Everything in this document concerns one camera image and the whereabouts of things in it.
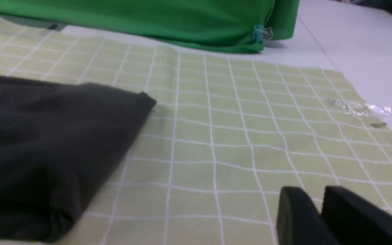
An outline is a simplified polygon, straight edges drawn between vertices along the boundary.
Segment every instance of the green cloth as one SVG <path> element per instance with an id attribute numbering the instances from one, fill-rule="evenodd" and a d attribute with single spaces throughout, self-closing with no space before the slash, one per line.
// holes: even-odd
<path id="1" fill-rule="evenodd" d="M 299 0 L 0 0 L 0 13 L 157 38 L 189 48 L 256 53 L 254 25 L 293 36 Z"/>

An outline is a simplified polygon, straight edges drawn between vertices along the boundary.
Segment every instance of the folded black cloth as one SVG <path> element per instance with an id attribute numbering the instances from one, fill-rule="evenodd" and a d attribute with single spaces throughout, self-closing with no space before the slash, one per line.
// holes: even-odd
<path id="1" fill-rule="evenodd" d="M 155 104 L 101 85 L 0 77 L 0 239 L 66 234 Z"/>
<path id="2" fill-rule="evenodd" d="M 342 186 L 327 186 L 319 214 L 300 188 L 281 189 L 280 245 L 392 245 L 392 216 Z"/>

